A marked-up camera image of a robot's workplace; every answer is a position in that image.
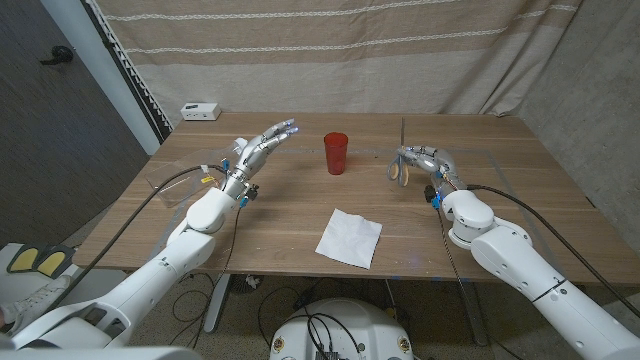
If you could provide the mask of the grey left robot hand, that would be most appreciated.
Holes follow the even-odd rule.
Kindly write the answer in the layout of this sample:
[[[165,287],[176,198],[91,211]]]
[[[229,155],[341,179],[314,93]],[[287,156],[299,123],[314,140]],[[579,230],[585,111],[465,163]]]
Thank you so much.
[[[298,131],[294,122],[295,119],[291,118],[276,123],[261,135],[251,139],[240,153],[222,191],[238,199],[245,192],[248,181],[264,166],[267,157]]]

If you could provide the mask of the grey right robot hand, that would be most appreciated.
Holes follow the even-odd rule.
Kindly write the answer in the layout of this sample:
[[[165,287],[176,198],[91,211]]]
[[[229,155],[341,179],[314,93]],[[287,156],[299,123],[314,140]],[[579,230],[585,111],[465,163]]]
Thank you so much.
[[[442,197],[457,190],[467,189],[467,185],[458,176],[452,155],[446,150],[428,146],[408,146],[400,147],[397,153],[408,166],[426,172],[430,176],[433,188]]]

